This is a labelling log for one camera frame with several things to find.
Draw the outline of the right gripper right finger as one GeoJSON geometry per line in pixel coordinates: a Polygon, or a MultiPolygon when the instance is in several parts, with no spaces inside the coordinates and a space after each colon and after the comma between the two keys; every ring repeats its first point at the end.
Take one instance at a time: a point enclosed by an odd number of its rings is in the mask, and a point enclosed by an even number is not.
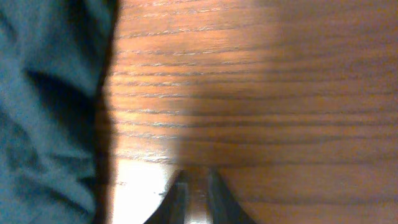
{"type": "Polygon", "coordinates": [[[216,170],[209,171],[208,204],[214,224],[256,224],[216,170]]]}

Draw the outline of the black shorts white waistband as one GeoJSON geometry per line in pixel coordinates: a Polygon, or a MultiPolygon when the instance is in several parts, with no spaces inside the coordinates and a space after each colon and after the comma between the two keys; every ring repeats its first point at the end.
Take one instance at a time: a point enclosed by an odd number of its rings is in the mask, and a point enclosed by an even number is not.
{"type": "Polygon", "coordinates": [[[116,1],[1,2],[1,222],[93,223],[116,1]]]}

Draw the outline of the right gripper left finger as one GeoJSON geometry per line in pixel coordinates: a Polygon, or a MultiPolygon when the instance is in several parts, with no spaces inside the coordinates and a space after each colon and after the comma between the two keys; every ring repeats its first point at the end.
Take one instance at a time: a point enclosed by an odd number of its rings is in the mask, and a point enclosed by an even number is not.
{"type": "Polygon", "coordinates": [[[184,224],[188,202],[187,174],[181,170],[157,210],[144,224],[184,224]]]}

